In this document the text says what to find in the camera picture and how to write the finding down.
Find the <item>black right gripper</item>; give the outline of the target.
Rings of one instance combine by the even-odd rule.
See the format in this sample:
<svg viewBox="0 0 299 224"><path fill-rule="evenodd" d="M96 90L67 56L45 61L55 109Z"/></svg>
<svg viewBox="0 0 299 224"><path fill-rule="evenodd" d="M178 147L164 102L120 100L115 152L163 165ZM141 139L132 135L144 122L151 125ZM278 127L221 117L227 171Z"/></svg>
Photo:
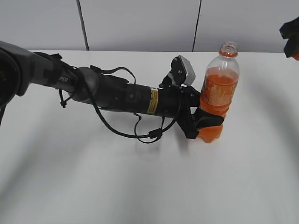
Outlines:
<svg viewBox="0 0 299 224"><path fill-rule="evenodd" d="M288 39L284 47L285 56L293 57L299 53L299 17L284 23L279 32L283 39Z"/></svg>

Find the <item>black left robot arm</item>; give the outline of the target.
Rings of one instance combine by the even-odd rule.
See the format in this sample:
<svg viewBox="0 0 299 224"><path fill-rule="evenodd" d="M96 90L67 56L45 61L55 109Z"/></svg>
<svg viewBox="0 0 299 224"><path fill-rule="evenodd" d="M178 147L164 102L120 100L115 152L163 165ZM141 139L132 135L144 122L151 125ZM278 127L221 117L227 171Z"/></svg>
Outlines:
<svg viewBox="0 0 299 224"><path fill-rule="evenodd" d="M76 68L59 54L31 52L7 42L0 44L0 109L3 111L14 96L23 96L30 84L38 84L67 92L68 98L93 105L101 110L129 112L172 118L188 139L199 130L219 126L224 118L199 107L200 93L192 87L195 80L190 62L175 57L171 70L158 88L116 77L116 69L96 66Z"/></svg>

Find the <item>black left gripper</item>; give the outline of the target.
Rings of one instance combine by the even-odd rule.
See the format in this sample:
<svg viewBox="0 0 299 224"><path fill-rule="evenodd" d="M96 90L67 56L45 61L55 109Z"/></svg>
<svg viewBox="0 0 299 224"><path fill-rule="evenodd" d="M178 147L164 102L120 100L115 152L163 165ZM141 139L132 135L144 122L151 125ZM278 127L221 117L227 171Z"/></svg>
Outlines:
<svg viewBox="0 0 299 224"><path fill-rule="evenodd" d="M157 116L172 118L172 122L162 132L177 123L187 139L195 139L199 129L220 126L224 118L197 108L194 114L192 107L199 107L200 92L193 87L169 87L158 90Z"/></svg>

